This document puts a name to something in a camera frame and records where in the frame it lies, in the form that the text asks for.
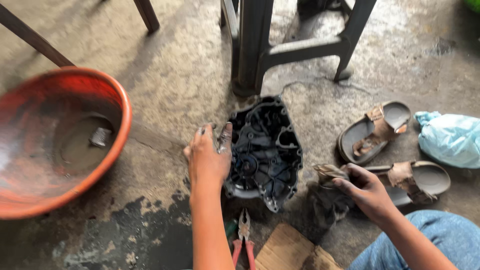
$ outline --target plastic bag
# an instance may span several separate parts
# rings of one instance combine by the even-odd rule
[[[420,148],[439,162],[480,168],[480,119],[459,114],[419,111],[414,115],[422,126]]]

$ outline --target pliers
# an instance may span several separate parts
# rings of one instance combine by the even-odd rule
[[[233,241],[233,266],[237,266],[237,261],[239,259],[240,251],[241,251],[241,244],[243,239],[245,238],[245,247],[247,248],[247,255],[248,255],[248,263],[250,265],[250,270],[255,270],[255,258],[253,257],[253,246],[255,245],[252,241],[248,240],[250,236],[250,216],[248,215],[248,211],[244,208],[241,211],[239,217],[239,238]]]

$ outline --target green object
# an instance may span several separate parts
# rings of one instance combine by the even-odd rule
[[[477,12],[477,13],[480,13],[480,0],[464,0],[465,1],[465,4],[467,4],[467,6]]]
[[[225,224],[225,235],[227,235],[227,239],[232,236],[232,234],[238,229],[239,222],[236,219],[232,219]]]

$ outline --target person's hand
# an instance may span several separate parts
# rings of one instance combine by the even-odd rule
[[[219,138],[218,149],[214,148],[213,129],[208,123],[199,128],[183,150],[188,160],[190,176],[190,204],[198,200],[220,198],[223,181],[228,177],[232,162],[232,123],[225,124]]]
[[[383,229],[395,215],[400,214],[375,174],[352,163],[340,169],[348,173],[353,183],[341,178],[334,178],[332,182],[350,196],[377,226]]]

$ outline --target orange plastic tub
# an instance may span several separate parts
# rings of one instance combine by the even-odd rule
[[[49,212],[76,198],[119,156],[132,121],[125,89],[111,76],[66,67],[0,97],[0,219]],[[95,145],[98,128],[110,131]]]

